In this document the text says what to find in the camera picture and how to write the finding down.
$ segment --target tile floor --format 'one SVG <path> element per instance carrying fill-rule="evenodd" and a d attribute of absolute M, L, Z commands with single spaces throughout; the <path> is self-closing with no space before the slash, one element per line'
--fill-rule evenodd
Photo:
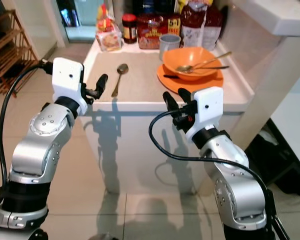
<path fill-rule="evenodd" d="M 83 62 L 89 48 L 89 44 L 72 44 L 57 49 L 52 58 Z M 29 119 L 51 101 L 52 93 L 51 77 L 38 70 L 9 102 L 3 133 L 8 166 Z M 300 196 L 284 194 L 275 185 L 271 189 L 286 231 L 291 239 L 300 240 Z M 99 234 L 108 232 L 120 240 L 225 239 L 212 196 L 107 193 L 79 121 L 62 150 L 48 206 L 49 216 L 42 228 L 52 240 L 97 240 Z"/>

